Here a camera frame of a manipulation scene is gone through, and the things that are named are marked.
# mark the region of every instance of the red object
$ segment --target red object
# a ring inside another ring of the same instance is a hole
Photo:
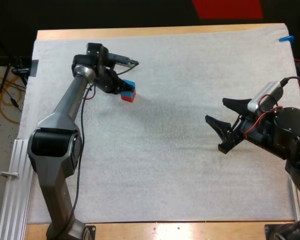
[[[136,96],[136,90],[134,90],[132,97],[128,97],[128,96],[125,96],[125,95],[122,94],[121,99],[132,103],[135,99],[135,96]]]
[[[263,19],[260,0],[192,0],[200,19]]]

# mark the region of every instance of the wooden table edge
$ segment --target wooden table edge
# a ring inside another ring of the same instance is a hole
[[[293,221],[87,223],[96,240],[264,240],[265,225]],[[48,224],[29,224],[26,240],[46,240]]]
[[[253,30],[278,26],[282,23],[169,26],[169,27],[133,27],[133,28],[97,28],[97,29],[60,29],[39,30],[37,40],[70,40],[95,38],[141,37],[173,34],[215,33]]]

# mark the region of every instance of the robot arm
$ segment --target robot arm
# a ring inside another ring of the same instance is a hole
[[[222,140],[218,149],[226,154],[243,140],[286,160],[285,170],[300,190],[300,109],[278,105],[288,80],[268,83],[254,98],[224,98],[223,104],[239,114],[235,123],[209,115],[206,122]],[[266,234],[267,240],[300,240],[300,221],[278,225]]]
[[[54,112],[38,124],[29,139],[27,152],[52,221],[46,233],[48,240],[90,239],[86,225],[73,214],[66,178],[75,173],[83,151],[75,119],[87,85],[96,85],[111,94],[135,90],[113,71],[118,61],[130,58],[110,56],[111,61],[102,44],[88,43],[87,54],[74,57],[71,85]]]

